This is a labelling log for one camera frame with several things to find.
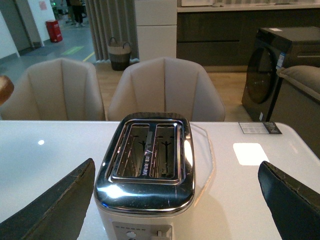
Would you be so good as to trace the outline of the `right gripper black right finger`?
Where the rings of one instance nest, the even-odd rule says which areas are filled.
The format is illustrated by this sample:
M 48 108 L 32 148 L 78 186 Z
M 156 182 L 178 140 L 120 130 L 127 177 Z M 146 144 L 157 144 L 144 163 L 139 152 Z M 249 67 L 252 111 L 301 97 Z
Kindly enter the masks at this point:
M 273 164 L 258 169 L 263 198 L 283 240 L 320 238 L 320 194 Z

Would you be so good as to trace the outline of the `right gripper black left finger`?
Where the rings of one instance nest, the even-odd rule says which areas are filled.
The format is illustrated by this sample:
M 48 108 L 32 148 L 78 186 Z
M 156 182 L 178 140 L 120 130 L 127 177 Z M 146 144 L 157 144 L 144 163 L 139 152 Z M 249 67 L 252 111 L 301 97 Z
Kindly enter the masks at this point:
M 95 182 L 88 158 L 26 207 L 0 224 L 2 240 L 76 240 Z

